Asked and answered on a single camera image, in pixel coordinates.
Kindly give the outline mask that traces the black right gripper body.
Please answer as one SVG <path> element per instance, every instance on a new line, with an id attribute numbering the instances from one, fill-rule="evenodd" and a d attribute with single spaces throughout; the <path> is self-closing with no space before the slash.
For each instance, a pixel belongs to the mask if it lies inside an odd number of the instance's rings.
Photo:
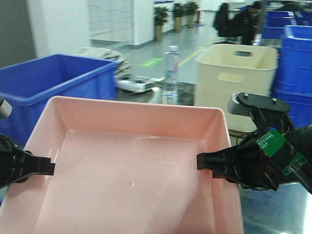
<path id="1" fill-rule="evenodd" d="M 282 184 L 300 183 L 310 193 L 312 191 L 312 127 L 308 125 L 280 134 L 308 159 L 308 163 L 294 173 L 283 175 L 259 149 L 255 143 L 258 138 L 242 141 L 237 147 L 241 186 L 259 191 L 269 189 L 276 191 Z"/>

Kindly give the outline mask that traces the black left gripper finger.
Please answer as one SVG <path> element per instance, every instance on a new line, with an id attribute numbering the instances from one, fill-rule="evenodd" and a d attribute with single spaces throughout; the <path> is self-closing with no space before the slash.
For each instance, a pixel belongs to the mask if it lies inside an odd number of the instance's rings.
<path id="1" fill-rule="evenodd" d="M 32 175 L 53 176 L 56 164 L 49 157 L 14 148 L 14 182 L 23 183 Z"/>

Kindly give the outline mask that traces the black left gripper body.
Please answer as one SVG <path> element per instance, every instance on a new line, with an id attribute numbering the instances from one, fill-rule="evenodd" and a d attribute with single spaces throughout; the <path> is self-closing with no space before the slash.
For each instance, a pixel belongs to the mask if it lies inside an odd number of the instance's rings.
<path id="1" fill-rule="evenodd" d="M 0 188 L 4 188 L 18 179 L 18 146 L 9 137 L 0 136 Z"/>

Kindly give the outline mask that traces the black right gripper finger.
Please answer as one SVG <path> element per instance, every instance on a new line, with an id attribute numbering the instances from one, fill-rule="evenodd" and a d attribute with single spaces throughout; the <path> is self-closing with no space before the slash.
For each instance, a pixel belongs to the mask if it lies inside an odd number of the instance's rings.
<path id="1" fill-rule="evenodd" d="M 231 183 L 240 183 L 236 160 L 237 146 L 217 152 L 200 153 L 196 156 L 197 170 L 211 170 L 213 178 L 225 178 Z"/>

